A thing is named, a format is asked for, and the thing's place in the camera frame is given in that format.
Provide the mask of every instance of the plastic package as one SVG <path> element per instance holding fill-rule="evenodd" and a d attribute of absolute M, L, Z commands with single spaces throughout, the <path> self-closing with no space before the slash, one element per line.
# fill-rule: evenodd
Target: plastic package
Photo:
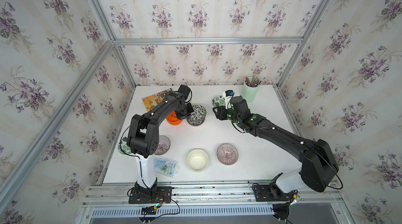
<path fill-rule="evenodd" d="M 170 178 L 173 178 L 175 174 L 178 173 L 180 166 L 177 161 L 164 158 L 164 157 L 153 157 L 153 170 L 159 174 L 163 174 Z"/>

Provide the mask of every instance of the robotic arm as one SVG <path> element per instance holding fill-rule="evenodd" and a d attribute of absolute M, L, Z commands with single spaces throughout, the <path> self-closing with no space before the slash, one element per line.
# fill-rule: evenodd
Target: robotic arm
<path fill-rule="evenodd" d="M 190 92 L 188 86 L 181 85 L 178 91 L 169 91 L 152 111 L 142 116 L 135 115 L 131 119 L 127 145 L 138 158 L 137 167 L 141 177 L 135 184 L 135 193 L 141 199 L 153 199 L 159 189 L 153 171 L 153 154 L 159 142 L 158 127 L 172 111 L 176 112 L 178 119 L 185 119 L 193 112 L 191 104 L 186 102 Z M 290 192 L 305 187 L 318 192 L 324 191 L 339 170 L 328 143 L 323 140 L 314 142 L 290 133 L 265 117 L 252 114 L 243 97 L 233 96 L 233 91 L 224 92 L 225 106 L 213 108 L 219 120 L 230 120 L 243 133 L 250 133 L 276 144 L 302 163 L 300 169 L 287 174 L 281 173 L 270 185 L 265 186 L 266 189 L 262 187 L 269 192 L 269 196 L 259 197 L 256 194 L 257 201 L 288 201 Z"/>

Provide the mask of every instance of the orange bowl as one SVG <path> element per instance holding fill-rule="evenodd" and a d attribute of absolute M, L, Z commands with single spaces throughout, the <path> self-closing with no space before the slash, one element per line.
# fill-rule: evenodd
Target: orange bowl
<path fill-rule="evenodd" d="M 177 123 L 178 121 L 180 121 L 180 120 L 178 120 L 177 119 L 177 117 L 176 117 L 176 112 L 175 111 L 172 111 L 167 117 L 166 117 L 166 120 L 168 121 L 168 122 L 172 122 L 172 123 Z"/>
<path fill-rule="evenodd" d="M 170 122 L 168 119 L 166 119 L 166 121 L 168 121 L 168 123 L 173 125 L 173 126 L 177 126 L 177 125 L 181 124 L 181 122 L 183 122 L 183 120 L 179 120 L 177 122 Z"/>

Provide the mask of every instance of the black cable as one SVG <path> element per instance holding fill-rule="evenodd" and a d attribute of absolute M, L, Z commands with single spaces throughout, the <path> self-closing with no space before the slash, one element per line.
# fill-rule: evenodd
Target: black cable
<path fill-rule="evenodd" d="M 336 190 L 341 190 L 341 189 L 343 188 L 343 183 L 342 183 L 342 180 L 339 178 L 338 174 L 335 172 L 334 168 L 332 168 L 332 166 L 328 163 L 328 161 L 326 161 L 326 159 L 323 158 L 323 156 L 321 156 L 318 152 L 316 152 L 316 150 L 314 150 L 314 149 L 312 149 L 312 148 L 311 148 L 310 150 L 314 151 L 318 156 L 320 156 L 320 158 L 322 158 L 322 159 L 325 161 L 325 163 L 327 163 L 327 165 L 329 166 L 329 168 L 331 168 L 331 170 L 334 172 L 334 174 L 336 175 L 336 177 L 338 177 L 338 179 L 339 179 L 339 182 L 340 182 L 340 187 L 339 187 L 339 188 L 336 188 L 336 187 L 333 187 L 333 186 L 328 186 L 328 187 L 330 187 L 330 188 L 332 188 L 332 189 L 336 189 Z"/>
<path fill-rule="evenodd" d="M 233 121 L 231 121 L 231 122 L 232 122 L 232 126 L 233 126 L 238 132 L 240 132 L 240 133 L 246 133 L 245 131 L 240 131 L 239 129 L 237 129 L 236 126 L 234 126 Z"/>

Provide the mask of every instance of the white bowl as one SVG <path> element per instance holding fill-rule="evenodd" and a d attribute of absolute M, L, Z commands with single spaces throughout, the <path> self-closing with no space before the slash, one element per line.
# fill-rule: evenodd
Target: white bowl
<path fill-rule="evenodd" d="M 203 171 L 208 166 L 208 155 L 205 151 L 195 149 L 187 156 L 187 166 L 194 172 Z"/>

